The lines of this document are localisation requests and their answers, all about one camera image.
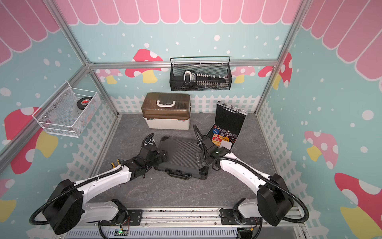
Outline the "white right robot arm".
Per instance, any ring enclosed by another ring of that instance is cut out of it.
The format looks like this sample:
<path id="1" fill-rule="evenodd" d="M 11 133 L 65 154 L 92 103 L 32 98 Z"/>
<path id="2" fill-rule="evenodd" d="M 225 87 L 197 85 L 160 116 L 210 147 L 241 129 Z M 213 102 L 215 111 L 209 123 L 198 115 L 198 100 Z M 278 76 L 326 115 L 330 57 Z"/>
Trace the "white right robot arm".
<path id="1" fill-rule="evenodd" d="M 207 136 L 199 139 L 198 145 L 208 165 L 235 176 L 256 194 L 255 199 L 243 199 L 233 207 L 237 221 L 262 218 L 275 227 L 280 221 L 300 224 L 309 219 L 307 206 L 288 190 L 280 175 L 260 172 L 229 149 L 217 147 Z"/>

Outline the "small silver poker case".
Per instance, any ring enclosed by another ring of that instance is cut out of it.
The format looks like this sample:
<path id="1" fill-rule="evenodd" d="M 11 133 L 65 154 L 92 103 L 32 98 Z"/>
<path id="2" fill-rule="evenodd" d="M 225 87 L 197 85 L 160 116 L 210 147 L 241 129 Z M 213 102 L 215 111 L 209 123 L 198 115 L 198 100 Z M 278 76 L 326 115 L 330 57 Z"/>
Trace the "small silver poker case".
<path id="1" fill-rule="evenodd" d="M 220 130 L 221 136 L 228 137 L 232 142 L 232 147 L 235 144 L 241 129 L 243 127 L 247 112 L 233 105 L 218 101 L 216 105 L 215 121 L 208 132 L 208 137 L 212 139 L 214 128 Z"/>

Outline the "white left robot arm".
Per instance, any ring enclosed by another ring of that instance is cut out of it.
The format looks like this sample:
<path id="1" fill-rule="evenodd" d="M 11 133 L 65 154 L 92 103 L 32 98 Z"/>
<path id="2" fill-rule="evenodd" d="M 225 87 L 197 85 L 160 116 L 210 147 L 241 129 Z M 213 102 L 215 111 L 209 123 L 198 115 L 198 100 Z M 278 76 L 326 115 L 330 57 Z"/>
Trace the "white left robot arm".
<path id="1" fill-rule="evenodd" d="M 78 223 L 106 221 L 122 227 L 131 220 L 123 203 L 117 199 L 103 203 L 90 200 L 115 186 L 143 177 L 150 168 L 167 160 L 167 151 L 148 144 L 130 160 L 119 159 L 117 165 L 107 172 L 76 182 L 63 180 L 48 201 L 32 213 L 29 223 L 50 225 L 57 235 L 70 231 Z"/>

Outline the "large black poker case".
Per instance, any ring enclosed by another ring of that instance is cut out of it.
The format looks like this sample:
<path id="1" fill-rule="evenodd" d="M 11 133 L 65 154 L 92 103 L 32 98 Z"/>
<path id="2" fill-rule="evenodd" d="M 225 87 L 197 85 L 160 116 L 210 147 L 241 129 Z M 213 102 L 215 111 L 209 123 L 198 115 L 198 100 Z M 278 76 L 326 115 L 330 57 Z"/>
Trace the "large black poker case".
<path id="1" fill-rule="evenodd" d="M 209 167 L 202 163 L 203 153 L 196 140 L 164 136 L 159 149 L 166 152 L 167 160 L 155 165 L 155 170 L 184 180 L 208 178 Z"/>

